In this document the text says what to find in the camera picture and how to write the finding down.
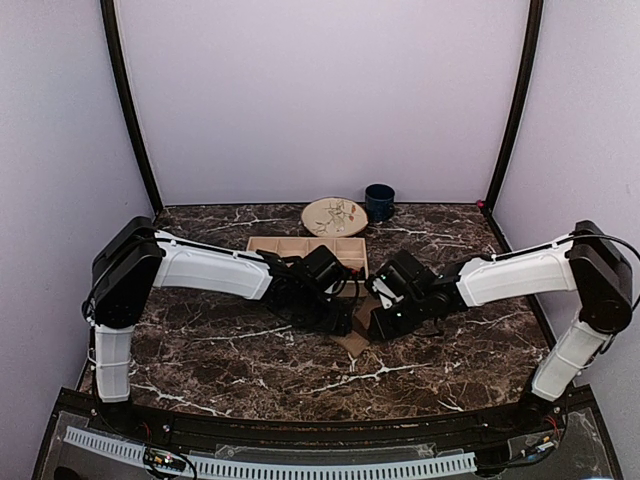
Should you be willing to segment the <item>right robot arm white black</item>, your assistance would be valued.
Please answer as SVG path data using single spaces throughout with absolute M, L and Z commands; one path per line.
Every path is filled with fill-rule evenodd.
M 370 312 L 368 335 L 389 341 L 426 321 L 498 301 L 573 293 L 577 308 L 569 326 L 536 367 L 527 398 L 510 413 L 521 434 L 549 416 L 550 403 L 624 331 L 639 306 L 629 242 L 604 233 L 589 220 L 545 243 L 498 254 L 469 256 L 432 271 L 407 250 L 395 253 L 366 281 L 380 304 Z

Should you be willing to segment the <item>wooden compartment tray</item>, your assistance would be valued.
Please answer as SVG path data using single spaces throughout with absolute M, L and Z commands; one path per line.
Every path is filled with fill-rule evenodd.
M 247 243 L 249 251 L 263 250 L 281 257 L 304 257 L 319 246 L 327 247 L 344 266 L 358 271 L 359 296 L 366 297 L 369 268 L 366 241 L 362 238 L 253 236 Z

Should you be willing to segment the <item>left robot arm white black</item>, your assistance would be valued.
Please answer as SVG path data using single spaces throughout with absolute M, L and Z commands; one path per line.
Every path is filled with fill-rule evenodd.
M 94 330 L 103 421 L 120 436 L 141 427 L 140 412 L 126 401 L 132 336 L 152 289 L 234 295 L 265 304 L 296 328 L 345 336 L 355 305 L 340 295 L 356 277 L 324 245 L 304 256 L 238 251 L 182 239 L 156 229 L 147 217 L 133 218 L 93 260 L 91 289 L 81 306 Z

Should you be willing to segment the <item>plain brown sock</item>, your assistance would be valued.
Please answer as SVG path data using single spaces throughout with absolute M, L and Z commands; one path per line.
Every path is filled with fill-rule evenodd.
M 379 306 L 372 296 L 367 296 L 352 317 L 352 331 L 345 336 L 331 336 L 331 339 L 344 348 L 352 357 L 358 357 L 369 345 L 368 329 L 371 311 Z

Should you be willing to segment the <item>argyle black red orange sock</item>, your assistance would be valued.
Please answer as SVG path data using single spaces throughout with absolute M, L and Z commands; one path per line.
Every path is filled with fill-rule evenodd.
M 351 274 L 356 279 L 363 279 L 365 277 L 365 272 L 363 268 L 360 268 L 358 270 L 352 269 Z

